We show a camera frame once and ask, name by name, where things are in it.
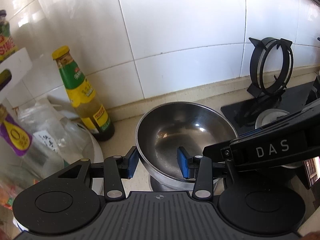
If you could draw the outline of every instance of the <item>yellow drop-shaped logo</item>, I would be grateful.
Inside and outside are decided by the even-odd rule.
[[[6,120],[3,121],[3,124],[13,145],[20,151],[27,150],[30,146],[30,139],[28,134],[20,127],[7,122]]]

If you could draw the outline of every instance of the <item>purple label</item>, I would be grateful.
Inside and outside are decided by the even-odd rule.
[[[21,128],[10,114],[0,125],[0,136],[5,139],[18,156],[25,155],[32,142],[32,136]]]

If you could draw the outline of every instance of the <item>bottle neck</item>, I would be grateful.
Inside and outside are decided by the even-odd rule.
[[[66,89],[75,89],[83,83],[85,76],[70,53],[63,55],[56,61]]]

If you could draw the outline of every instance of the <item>yellow bottle cap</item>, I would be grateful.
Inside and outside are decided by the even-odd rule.
[[[67,54],[69,51],[70,51],[70,49],[69,49],[68,46],[62,46],[62,47],[60,47],[59,49],[55,50],[55,51],[52,53],[52,58],[53,58],[53,59],[60,58],[60,57],[62,57],[63,55]]]

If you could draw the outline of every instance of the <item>white tile wall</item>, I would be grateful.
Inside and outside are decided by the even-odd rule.
[[[294,67],[320,64],[311,0],[0,0],[33,69],[8,96],[70,107],[51,53],[68,45],[107,108],[249,75],[249,37],[293,42]],[[273,49],[265,71],[280,69]]]

